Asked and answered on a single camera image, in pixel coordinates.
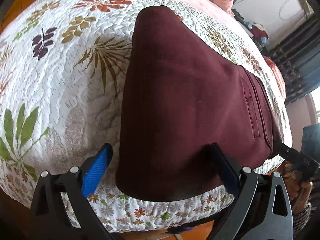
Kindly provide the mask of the person's right hand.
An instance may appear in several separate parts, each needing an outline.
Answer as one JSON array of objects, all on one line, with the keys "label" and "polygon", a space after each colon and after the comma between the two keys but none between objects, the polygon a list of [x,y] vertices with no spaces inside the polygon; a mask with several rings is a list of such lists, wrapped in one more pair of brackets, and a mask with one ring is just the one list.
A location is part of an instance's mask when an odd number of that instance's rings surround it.
[{"label": "person's right hand", "polygon": [[289,162],[284,161],[283,165],[283,180],[290,200],[295,201],[295,204],[293,204],[292,207],[292,212],[296,215],[305,209],[309,201],[313,185],[310,180],[299,182],[297,171],[293,169],[293,166]]}]

